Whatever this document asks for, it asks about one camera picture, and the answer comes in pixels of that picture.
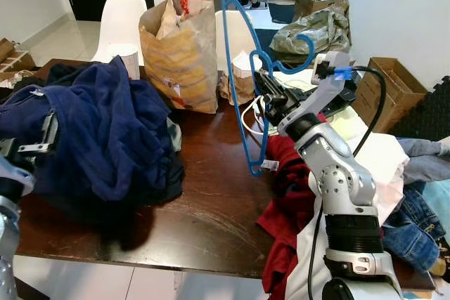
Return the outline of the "blue plastic hanger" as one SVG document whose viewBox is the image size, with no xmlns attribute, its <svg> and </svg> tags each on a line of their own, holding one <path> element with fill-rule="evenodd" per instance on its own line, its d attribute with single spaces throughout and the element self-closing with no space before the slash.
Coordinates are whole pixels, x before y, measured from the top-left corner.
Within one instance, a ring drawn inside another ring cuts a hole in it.
<svg viewBox="0 0 450 300">
<path fill-rule="evenodd" d="M 250 140 L 250 133 L 248 133 L 248 130 L 244 126 L 244 119 L 242 110 L 240 108 L 240 104 L 238 103 L 238 94 L 236 89 L 236 81 L 234 77 L 233 69 L 231 68 L 231 46 L 229 46 L 229 11 L 234 8 L 236 11 L 238 11 L 238 14 L 241 16 L 242 20 L 245 23 L 245 26 L 247 26 L 248 30 L 250 31 L 250 37 L 254 43 L 254 48 L 248 53 L 248 56 L 250 57 L 250 63 L 251 65 L 254 65 L 253 58 L 255 56 L 259 56 L 261 58 L 262 65 L 266 66 L 267 72 L 273 72 L 274 70 L 278 70 L 283 73 L 287 74 L 293 74 L 301 72 L 307 68 L 313 63 L 315 60 L 316 54 L 315 54 L 315 43 L 305 34 L 297 34 L 296 39 L 301 40 L 302 42 L 305 42 L 309 49 L 309 55 L 307 55 L 307 59 L 302 65 L 298 67 L 288 68 L 280 61 L 273 61 L 270 56 L 267 55 L 262 50 L 262 46 L 259 42 L 258 36 L 256 34 L 256 31 L 254 31 L 254 28 L 252 27 L 252 23 L 250 22 L 250 17 L 248 17 L 248 14 L 245 13 L 244 8 L 241 7 L 238 0 L 221 0 L 221 26 L 222 26 L 222 33 L 221 36 L 223 37 L 223 46 L 225 47 L 225 55 L 226 55 L 226 65 L 227 65 L 227 71 L 226 75 L 228 77 L 228 88 L 229 92 L 231 92 L 231 97 L 229 98 L 229 101 L 233 103 L 233 111 L 235 112 L 235 116 L 237 118 L 238 123 L 238 132 L 241 136 L 241 142 L 243 146 L 243 151 L 245 155 L 245 163 L 247 163 L 248 171 L 250 172 L 250 175 L 253 177 L 260 177 L 263 174 L 263 167 L 264 161 L 266 159 L 264 156 L 266 155 L 266 147 L 268 143 L 268 130 L 270 129 L 270 123 L 267 120 L 264 120 L 264 126 L 262 129 L 263 136 L 261 139 L 261 145 L 258 150 L 258 155 L 256 157 L 252 156 L 252 153 L 250 152 L 250 145 L 248 145 L 248 140 Z"/>
</svg>

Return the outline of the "navy blue garment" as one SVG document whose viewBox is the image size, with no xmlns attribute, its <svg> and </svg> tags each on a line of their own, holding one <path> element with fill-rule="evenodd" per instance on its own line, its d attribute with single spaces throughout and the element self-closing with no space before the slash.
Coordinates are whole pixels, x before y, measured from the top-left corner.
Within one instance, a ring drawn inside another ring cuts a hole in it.
<svg viewBox="0 0 450 300">
<path fill-rule="evenodd" d="M 133 185 L 161 188 L 176 151 L 170 111 L 157 91 L 129 78 L 118 57 L 81 69 L 70 84 L 30 84 L 0 103 L 0 139 L 41 142 L 49 110 L 58 116 L 56 149 L 35 158 L 33 190 L 88 192 L 120 201 Z"/>
</svg>

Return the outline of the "white paper stack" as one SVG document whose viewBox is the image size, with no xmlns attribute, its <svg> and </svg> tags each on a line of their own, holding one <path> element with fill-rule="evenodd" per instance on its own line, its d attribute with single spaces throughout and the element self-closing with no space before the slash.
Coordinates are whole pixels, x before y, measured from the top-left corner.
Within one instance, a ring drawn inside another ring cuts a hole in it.
<svg viewBox="0 0 450 300">
<path fill-rule="evenodd" d="M 254 73 L 259 72 L 264 63 L 258 55 L 248 55 L 241 51 L 231 59 L 231 71 L 235 79 L 252 78 Z"/>
</svg>

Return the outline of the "crumpled small brown paper bag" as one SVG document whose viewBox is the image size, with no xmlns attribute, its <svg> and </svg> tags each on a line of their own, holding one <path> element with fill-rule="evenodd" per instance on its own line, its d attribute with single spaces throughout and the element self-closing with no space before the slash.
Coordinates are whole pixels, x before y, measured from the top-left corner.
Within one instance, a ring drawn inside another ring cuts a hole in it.
<svg viewBox="0 0 450 300">
<path fill-rule="evenodd" d="M 232 76 L 226 71 L 219 71 L 217 93 L 225 98 L 231 106 L 243 105 L 257 97 L 254 72 L 231 70 Z"/>
</svg>

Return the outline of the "white plastic chair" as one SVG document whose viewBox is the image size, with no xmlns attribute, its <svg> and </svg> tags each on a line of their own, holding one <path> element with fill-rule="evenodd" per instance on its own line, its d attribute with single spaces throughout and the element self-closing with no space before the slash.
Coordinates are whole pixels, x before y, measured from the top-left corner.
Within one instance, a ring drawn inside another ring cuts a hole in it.
<svg viewBox="0 0 450 300">
<path fill-rule="evenodd" d="M 108 63 L 127 44 L 135 47 L 138 64 L 144 66 L 139 37 L 139 18 L 148 10 L 146 0 L 106 0 L 96 52 L 90 61 Z"/>
<path fill-rule="evenodd" d="M 219 71 L 228 72 L 231 69 L 231 59 L 241 51 L 248 55 L 256 50 L 251 26 L 247 25 L 244 17 L 236 10 L 215 12 L 215 55 L 218 74 Z"/>
</svg>

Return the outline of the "black plastic device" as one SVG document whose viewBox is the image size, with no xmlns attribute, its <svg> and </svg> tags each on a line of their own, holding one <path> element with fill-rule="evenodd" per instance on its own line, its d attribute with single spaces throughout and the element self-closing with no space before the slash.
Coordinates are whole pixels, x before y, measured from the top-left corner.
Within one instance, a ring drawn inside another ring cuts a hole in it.
<svg viewBox="0 0 450 300">
<path fill-rule="evenodd" d="M 350 107 L 356 100 L 357 89 L 358 81 L 356 79 L 346 79 L 341 92 L 328 102 L 321 113 L 324 114 L 325 117 L 332 117 L 345 108 Z"/>
</svg>

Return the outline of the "olive green plastic bag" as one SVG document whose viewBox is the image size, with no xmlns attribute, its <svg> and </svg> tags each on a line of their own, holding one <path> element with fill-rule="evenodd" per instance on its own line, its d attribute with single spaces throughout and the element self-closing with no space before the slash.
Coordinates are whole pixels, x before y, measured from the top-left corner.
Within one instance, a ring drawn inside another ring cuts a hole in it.
<svg viewBox="0 0 450 300">
<path fill-rule="evenodd" d="M 329 6 L 282 27 L 269 44 L 273 56 L 289 65 L 301 65 L 308 55 L 348 52 L 352 46 L 346 8 Z"/>
</svg>

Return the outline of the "grey denim garment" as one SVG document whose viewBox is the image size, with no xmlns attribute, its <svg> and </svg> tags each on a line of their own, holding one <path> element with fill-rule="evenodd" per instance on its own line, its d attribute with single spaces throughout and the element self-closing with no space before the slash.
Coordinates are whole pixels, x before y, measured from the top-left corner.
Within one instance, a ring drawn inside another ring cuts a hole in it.
<svg viewBox="0 0 450 300">
<path fill-rule="evenodd" d="M 450 179 L 448 143 L 420 138 L 398 138 L 397 140 L 405 155 L 409 157 L 403 169 L 405 185 Z"/>
</svg>

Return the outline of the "dark blue storage bin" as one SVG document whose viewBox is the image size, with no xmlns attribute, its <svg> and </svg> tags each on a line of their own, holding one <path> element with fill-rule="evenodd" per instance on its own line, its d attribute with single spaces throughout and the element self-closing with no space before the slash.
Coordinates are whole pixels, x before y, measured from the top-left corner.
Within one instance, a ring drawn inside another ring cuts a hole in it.
<svg viewBox="0 0 450 300">
<path fill-rule="evenodd" d="M 289 24 L 295 20 L 295 6 L 284 4 L 268 4 L 268 11 L 272 22 Z"/>
</svg>

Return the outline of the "cardboard box with items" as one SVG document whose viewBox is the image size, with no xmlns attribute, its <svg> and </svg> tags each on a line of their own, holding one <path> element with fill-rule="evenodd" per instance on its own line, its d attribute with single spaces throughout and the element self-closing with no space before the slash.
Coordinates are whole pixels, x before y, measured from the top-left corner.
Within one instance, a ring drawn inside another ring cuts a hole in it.
<svg viewBox="0 0 450 300">
<path fill-rule="evenodd" d="M 295 0 L 295 14 L 292 20 L 309 16 L 313 12 L 332 8 L 332 10 L 346 16 L 349 11 L 349 0 Z"/>
</svg>

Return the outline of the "large brown paper bag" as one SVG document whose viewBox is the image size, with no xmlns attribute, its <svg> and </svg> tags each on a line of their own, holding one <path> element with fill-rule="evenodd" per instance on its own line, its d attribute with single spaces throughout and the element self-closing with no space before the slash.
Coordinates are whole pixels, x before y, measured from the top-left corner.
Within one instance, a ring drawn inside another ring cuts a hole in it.
<svg viewBox="0 0 450 300">
<path fill-rule="evenodd" d="M 166 0 L 139 18 L 146 78 L 178 110 L 218 110 L 213 0 Z"/>
</svg>

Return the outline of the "low divided cardboard box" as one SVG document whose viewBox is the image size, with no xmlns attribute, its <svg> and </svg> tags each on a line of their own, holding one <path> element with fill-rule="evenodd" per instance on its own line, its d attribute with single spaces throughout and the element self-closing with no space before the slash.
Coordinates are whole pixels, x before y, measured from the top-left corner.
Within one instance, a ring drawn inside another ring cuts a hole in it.
<svg viewBox="0 0 450 300">
<path fill-rule="evenodd" d="M 13 41 L 0 39 L 0 73 L 32 71 L 37 68 L 31 53 L 20 50 Z"/>
</svg>

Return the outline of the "empty open cardboard box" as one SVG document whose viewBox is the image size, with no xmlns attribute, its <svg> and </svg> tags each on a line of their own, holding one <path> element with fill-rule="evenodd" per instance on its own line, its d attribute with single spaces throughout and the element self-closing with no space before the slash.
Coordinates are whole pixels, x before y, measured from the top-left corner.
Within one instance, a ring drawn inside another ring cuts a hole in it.
<svg viewBox="0 0 450 300">
<path fill-rule="evenodd" d="M 387 133 L 402 117 L 428 94 L 408 69 L 393 57 L 371 57 L 368 66 L 385 75 L 385 106 L 373 127 L 374 133 Z M 364 123 L 370 124 L 380 102 L 380 82 L 371 73 L 364 73 L 357 85 L 356 100 L 351 104 Z"/>
</svg>

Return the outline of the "plain white garment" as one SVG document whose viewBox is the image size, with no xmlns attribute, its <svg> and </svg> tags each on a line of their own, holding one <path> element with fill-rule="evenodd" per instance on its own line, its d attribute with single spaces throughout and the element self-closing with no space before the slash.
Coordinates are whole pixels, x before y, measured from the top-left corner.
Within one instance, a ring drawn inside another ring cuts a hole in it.
<svg viewBox="0 0 450 300">
<path fill-rule="evenodd" d="M 403 195 L 409 159 L 397 139 L 377 133 L 353 159 L 350 145 L 337 136 L 316 138 L 298 153 L 311 169 L 316 215 L 297 235 L 298 263 L 284 300 L 322 300 L 331 278 L 372 275 L 401 291 L 380 228 Z"/>
</svg>

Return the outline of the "dark table with black legs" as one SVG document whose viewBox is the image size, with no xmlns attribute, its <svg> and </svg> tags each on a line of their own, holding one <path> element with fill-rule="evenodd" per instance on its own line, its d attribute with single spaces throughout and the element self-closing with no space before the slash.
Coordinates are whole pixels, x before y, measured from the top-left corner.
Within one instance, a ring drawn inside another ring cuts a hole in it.
<svg viewBox="0 0 450 300">
<path fill-rule="evenodd" d="M 254 177 L 234 107 L 176 110 L 183 131 L 183 193 L 112 227 L 70 220 L 38 196 L 20 201 L 26 257 L 261 278 L 273 240 L 257 219 L 272 200 L 270 177 Z"/>
</svg>

